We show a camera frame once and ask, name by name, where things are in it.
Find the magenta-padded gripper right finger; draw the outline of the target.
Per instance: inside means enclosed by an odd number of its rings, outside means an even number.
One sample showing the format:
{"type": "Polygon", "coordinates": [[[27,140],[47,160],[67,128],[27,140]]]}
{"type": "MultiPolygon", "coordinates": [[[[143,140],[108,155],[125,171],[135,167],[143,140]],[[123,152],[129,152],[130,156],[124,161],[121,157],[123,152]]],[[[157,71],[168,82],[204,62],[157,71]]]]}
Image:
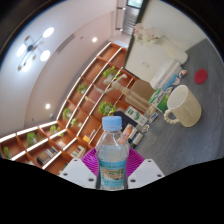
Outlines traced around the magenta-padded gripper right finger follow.
{"type": "Polygon", "coordinates": [[[129,189],[143,187],[164,177],[163,172],[152,159],[144,159],[134,149],[129,151],[126,174],[129,189]]]}

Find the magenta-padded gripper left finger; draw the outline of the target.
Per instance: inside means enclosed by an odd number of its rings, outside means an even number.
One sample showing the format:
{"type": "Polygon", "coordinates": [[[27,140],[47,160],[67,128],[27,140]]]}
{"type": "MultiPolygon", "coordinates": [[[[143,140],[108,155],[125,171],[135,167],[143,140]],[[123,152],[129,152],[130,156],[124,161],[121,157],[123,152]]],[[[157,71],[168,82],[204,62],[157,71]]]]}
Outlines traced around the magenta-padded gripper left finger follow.
{"type": "Polygon", "coordinates": [[[96,150],[91,149],[81,159],[73,158],[60,177],[84,188],[95,189],[98,175],[96,150]]]}

